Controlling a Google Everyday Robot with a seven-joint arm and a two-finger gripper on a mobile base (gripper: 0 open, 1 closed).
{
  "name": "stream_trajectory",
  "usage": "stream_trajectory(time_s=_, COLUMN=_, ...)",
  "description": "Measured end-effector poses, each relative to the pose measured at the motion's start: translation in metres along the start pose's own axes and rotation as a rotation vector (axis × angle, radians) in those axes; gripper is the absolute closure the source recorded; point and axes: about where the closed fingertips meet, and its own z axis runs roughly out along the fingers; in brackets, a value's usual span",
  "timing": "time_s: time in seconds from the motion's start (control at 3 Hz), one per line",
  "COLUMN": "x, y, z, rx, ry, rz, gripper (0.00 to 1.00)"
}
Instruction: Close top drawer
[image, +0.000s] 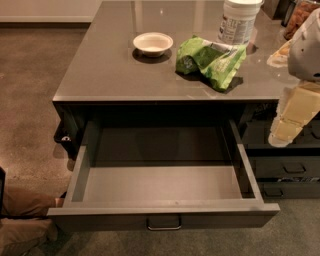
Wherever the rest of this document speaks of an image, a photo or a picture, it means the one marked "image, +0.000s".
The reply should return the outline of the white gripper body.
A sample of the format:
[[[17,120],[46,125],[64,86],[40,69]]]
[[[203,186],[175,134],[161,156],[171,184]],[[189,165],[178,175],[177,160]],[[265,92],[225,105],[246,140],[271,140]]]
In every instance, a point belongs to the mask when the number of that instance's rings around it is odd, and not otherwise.
[[[291,41],[284,43],[276,52],[269,56],[267,64],[271,67],[282,68],[288,64]]]

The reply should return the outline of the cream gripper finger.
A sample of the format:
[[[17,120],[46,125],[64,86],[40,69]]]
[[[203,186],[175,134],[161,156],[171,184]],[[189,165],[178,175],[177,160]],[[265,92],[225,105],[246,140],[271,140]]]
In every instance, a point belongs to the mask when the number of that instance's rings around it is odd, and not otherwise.
[[[300,81],[294,88],[285,88],[280,96],[273,121],[308,124],[320,112],[320,84]]]

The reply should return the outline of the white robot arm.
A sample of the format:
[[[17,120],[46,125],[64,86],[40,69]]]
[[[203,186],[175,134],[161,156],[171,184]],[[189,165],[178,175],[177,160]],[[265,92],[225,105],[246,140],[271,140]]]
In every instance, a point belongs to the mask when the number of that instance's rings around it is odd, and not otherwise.
[[[268,137],[269,144],[278,148],[292,143],[320,112],[320,9],[310,14],[286,46],[288,72],[299,83],[285,88],[278,101]]]

